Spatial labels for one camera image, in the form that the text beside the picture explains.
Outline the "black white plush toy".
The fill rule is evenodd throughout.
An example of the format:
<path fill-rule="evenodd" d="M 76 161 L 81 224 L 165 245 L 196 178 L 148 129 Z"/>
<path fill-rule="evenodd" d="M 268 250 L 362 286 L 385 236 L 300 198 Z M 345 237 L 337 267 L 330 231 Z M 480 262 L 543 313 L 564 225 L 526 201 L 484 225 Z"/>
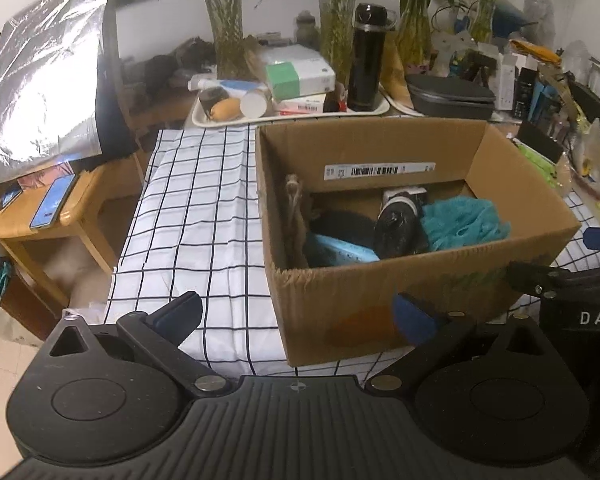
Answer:
<path fill-rule="evenodd" d="M 427 190 L 421 186 L 392 188 L 382 194 L 373 239 L 373 250 L 379 259 L 428 252 L 428 237 L 422 227 L 422 207 L 426 203 Z"/>

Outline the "red white flat box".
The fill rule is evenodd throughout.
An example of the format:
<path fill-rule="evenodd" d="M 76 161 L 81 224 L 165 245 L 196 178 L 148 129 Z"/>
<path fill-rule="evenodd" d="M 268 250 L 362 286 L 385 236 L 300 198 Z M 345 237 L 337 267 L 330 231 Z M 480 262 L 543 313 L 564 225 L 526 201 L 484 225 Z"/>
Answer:
<path fill-rule="evenodd" d="M 314 94 L 314 96 L 273 101 L 273 107 L 279 115 L 322 114 L 325 102 L 326 94 Z"/>

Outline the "white blue spray bottle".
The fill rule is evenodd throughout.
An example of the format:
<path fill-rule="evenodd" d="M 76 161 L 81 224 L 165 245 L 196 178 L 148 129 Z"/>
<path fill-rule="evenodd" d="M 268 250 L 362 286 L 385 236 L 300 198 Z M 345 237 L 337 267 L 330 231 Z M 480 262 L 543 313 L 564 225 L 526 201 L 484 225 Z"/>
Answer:
<path fill-rule="evenodd" d="M 268 92 L 265 84 L 259 84 L 255 81 L 234 80 L 234 79 L 214 79 L 207 74 L 194 75 L 187 81 L 186 88 L 189 92 L 204 91 L 211 88 L 222 88 L 232 98 L 241 98 L 249 91 L 260 90 Z"/>

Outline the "cardboard box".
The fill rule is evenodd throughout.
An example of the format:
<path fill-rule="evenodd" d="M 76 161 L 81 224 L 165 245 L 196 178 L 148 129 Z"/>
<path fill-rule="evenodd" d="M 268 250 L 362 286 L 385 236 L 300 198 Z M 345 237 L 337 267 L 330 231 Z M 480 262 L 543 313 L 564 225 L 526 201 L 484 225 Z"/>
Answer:
<path fill-rule="evenodd" d="M 438 312 L 486 322 L 518 294 L 513 261 L 552 263 L 579 229 L 565 201 L 497 128 L 482 120 L 363 117 L 287 122 L 256 134 L 257 184 L 268 287 L 287 361 L 308 366 L 399 348 L 393 297 L 406 292 Z M 326 165 L 434 162 L 420 174 L 324 180 Z M 474 196 L 510 223 L 506 240 L 372 263 L 301 269 L 292 258 L 285 181 L 308 206 L 377 216 L 390 188 L 422 186 L 431 198 Z"/>

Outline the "green white tissue box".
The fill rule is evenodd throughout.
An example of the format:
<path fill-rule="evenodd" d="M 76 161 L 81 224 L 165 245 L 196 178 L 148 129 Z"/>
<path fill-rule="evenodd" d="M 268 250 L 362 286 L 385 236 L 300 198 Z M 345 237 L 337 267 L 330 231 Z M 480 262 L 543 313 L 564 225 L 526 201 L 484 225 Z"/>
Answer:
<path fill-rule="evenodd" d="M 275 101 L 314 96 L 335 90 L 336 74 L 324 58 L 265 66 L 266 84 Z"/>

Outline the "white cylindrical container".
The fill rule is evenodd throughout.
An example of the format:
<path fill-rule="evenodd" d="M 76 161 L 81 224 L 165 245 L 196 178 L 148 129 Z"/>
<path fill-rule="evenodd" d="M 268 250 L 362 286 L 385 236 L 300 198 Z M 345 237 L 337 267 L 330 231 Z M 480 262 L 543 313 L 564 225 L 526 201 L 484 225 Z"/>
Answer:
<path fill-rule="evenodd" d="M 268 90 L 249 90 L 239 99 L 239 108 L 242 116 L 247 119 L 266 116 L 271 108 L 271 96 Z"/>

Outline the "black thermos bottle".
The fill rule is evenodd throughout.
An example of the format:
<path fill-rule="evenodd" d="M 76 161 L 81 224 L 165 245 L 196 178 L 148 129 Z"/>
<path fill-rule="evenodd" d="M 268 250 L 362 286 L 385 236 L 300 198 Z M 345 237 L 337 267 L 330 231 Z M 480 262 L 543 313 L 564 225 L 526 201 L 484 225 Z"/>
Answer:
<path fill-rule="evenodd" d="M 378 92 L 385 39 L 396 26 L 396 14 L 379 4 L 360 3 L 353 26 L 347 107 L 355 112 L 370 112 Z"/>

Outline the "light blue comb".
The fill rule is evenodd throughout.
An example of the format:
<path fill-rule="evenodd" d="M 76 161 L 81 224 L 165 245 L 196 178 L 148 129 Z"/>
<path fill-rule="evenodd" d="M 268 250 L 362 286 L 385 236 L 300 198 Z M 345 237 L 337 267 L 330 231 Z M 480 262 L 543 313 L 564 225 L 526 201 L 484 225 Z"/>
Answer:
<path fill-rule="evenodd" d="M 336 237 L 309 233 L 303 252 L 310 268 L 350 266 L 379 260 L 373 249 L 355 245 Z"/>

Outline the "tan egg-shaped pouch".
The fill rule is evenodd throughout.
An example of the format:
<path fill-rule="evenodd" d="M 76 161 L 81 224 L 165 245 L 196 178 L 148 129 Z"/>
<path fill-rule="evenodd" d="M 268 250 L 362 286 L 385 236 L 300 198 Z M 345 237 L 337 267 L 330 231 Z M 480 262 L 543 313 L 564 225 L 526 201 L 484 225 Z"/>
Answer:
<path fill-rule="evenodd" d="M 230 122 L 242 117 L 240 110 L 240 99 L 227 98 L 216 102 L 209 112 L 212 122 Z"/>

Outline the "dark grey zip case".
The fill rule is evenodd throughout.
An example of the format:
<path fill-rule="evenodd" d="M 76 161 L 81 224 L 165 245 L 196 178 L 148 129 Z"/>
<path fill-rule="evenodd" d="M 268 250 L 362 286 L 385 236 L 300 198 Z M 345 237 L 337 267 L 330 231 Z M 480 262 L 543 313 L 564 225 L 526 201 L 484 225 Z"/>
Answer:
<path fill-rule="evenodd" d="M 414 109 L 425 116 L 489 120 L 495 110 L 494 93 L 480 84 L 422 74 L 405 81 Z"/>

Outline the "blue screen smartphone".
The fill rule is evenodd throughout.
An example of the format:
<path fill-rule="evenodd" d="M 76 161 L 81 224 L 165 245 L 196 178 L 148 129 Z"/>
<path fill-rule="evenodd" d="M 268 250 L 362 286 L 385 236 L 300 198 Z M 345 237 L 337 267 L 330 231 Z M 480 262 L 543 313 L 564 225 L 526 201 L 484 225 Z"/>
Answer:
<path fill-rule="evenodd" d="M 31 230 L 49 228 L 57 220 L 61 208 L 78 180 L 76 174 L 67 174 L 57 178 L 46 191 L 40 206 L 30 222 Z"/>

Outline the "white black grid tablecloth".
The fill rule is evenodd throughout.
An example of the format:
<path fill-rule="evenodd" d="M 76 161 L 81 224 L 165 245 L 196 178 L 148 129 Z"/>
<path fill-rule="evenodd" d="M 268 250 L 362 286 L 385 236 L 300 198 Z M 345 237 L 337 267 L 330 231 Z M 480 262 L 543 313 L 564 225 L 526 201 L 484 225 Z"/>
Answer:
<path fill-rule="evenodd" d="M 223 131 L 166 130 L 151 155 L 145 187 L 114 270 L 107 321 L 152 312 L 196 292 L 200 326 L 182 348 L 222 375 L 354 375 L 365 379 L 407 352 L 407 343 L 358 358 L 308 366 L 288 363 L 263 257 L 256 134 L 261 127 Z M 579 229 L 557 264 L 573 271 L 600 266 L 583 245 L 595 218 L 577 195 L 562 197 Z M 507 310 L 535 310 L 518 294 Z"/>

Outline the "teal mesh bath pouf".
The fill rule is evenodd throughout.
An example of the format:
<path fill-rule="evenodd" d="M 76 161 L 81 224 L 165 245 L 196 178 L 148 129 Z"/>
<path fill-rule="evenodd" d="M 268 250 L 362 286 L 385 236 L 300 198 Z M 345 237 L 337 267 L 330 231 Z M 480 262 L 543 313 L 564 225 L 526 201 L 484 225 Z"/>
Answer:
<path fill-rule="evenodd" d="M 499 242 L 510 234 L 510 223 L 500 219 L 494 203 L 468 196 L 422 206 L 420 223 L 430 252 Z"/>

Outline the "wooden stool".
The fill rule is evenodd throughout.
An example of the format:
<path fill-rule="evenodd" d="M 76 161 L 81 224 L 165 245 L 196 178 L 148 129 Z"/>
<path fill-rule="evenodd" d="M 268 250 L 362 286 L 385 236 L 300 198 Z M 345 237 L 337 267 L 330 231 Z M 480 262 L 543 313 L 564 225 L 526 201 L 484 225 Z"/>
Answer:
<path fill-rule="evenodd" d="M 30 226 L 35 211 L 42 204 L 44 188 L 23 192 L 12 205 L 0 212 L 0 244 L 19 269 L 26 272 L 46 297 L 54 300 L 59 307 L 67 307 L 69 297 L 31 258 L 23 244 L 30 240 L 77 237 L 100 268 L 107 274 L 111 273 L 116 258 L 106 236 L 99 229 L 97 218 L 102 204 L 111 195 L 118 169 L 116 162 L 107 162 L 91 172 L 82 172 L 68 200 L 60 208 L 57 219 L 46 228 Z"/>

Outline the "middle bamboo plant vase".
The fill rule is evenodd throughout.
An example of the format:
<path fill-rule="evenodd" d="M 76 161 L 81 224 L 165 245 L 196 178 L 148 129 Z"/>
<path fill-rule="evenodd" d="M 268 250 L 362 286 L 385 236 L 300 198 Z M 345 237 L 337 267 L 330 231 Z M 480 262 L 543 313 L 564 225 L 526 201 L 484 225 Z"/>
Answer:
<path fill-rule="evenodd" d="M 320 53 L 346 86 L 351 68 L 353 14 L 356 0 L 318 0 Z"/>

